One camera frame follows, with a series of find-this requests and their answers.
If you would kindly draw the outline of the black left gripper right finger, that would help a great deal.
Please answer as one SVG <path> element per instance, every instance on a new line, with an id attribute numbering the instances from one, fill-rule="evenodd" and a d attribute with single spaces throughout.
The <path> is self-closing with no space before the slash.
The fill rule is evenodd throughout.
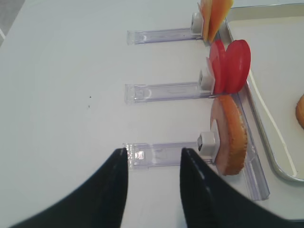
<path id="1" fill-rule="evenodd" d="M 190 148 L 181 150 L 180 197 L 189 228 L 302 228 L 255 204 Z"/>

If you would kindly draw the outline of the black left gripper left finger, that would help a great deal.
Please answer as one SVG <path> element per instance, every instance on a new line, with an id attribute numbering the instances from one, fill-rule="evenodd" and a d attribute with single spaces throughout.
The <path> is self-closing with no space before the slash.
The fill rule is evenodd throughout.
<path id="1" fill-rule="evenodd" d="M 127 150 L 116 149 L 81 186 L 16 228 L 119 228 L 128 192 Z"/>

